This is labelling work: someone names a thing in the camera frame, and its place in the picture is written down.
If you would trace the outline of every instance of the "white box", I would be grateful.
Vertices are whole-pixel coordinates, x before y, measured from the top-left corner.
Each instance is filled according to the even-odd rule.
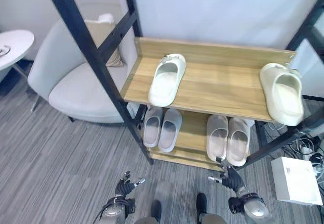
[[[310,161],[280,157],[271,161],[277,199],[302,205],[323,205]]]

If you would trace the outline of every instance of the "white slide sandal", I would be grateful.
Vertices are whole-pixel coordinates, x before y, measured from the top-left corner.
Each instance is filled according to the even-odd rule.
[[[181,113],[173,108],[167,110],[162,124],[160,140],[158,141],[160,151],[167,153],[173,150],[181,124]]]
[[[221,162],[226,157],[228,121],[225,116],[211,115],[207,121],[207,155]]]
[[[261,69],[260,81],[270,116],[284,125],[298,125],[304,115],[298,72],[269,63]]]
[[[161,132],[163,108],[151,106],[144,119],[143,143],[146,147],[155,147]]]
[[[250,128],[243,119],[231,118],[228,123],[226,159],[233,166],[243,166],[247,161],[250,145]]]
[[[176,98],[179,84],[186,70],[186,60],[181,54],[164,56],[158,64],[148,100],[154,106],[169,106]]]

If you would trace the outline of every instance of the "black shoe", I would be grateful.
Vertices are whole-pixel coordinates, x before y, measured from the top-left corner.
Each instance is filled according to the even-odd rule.
[[[200,214],[207,213],[207,198],[205,194],[199,193],[197,195],[196,208],[197,208],[197,224],[200,224],[199,221]]]
[[[154,217],[157,222],[161,220],[162,206],[159,200],[153,200],[151,205],[151,217]]]

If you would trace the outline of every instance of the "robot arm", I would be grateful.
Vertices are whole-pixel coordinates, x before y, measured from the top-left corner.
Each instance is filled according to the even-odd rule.
[[[99,219],[99,224],[125,224],[127,216],[135,212],[135,200],[126,199],[126,196],[138,185],[145,182],[140,178],[132,183],[130,172],[124,173],[115,188],[115,196],[107,201],[96,216],[93,224]]]
[[[251,193],[241,176],[232,167],[224,167],[225,172],[218,177],[208,177],[235,191],[236,198],[228,200],[228,206],[233,214],[241,213],[247,224],[276,224],[262,198]]]

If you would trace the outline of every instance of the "slipper pair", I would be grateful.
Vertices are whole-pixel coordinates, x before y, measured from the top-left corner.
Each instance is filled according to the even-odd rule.
[[[298,72],[278,63],[269,63],[261,69],[260,81],[270,116],[284,125],[298,125],[304,115]]]
[[[182,116],[178,110],[171,108],[163,117],[163,108],[151,106],[144,119],[144,145],[146,147],[158,145],[160,151],[165,153],[172,151],[176,145],[181,124]]]
[[[207,155],[215,162],[225,158],[234,166],[243,166],[248,157],[250,128],[243,119],[211,115],[207,122]]]

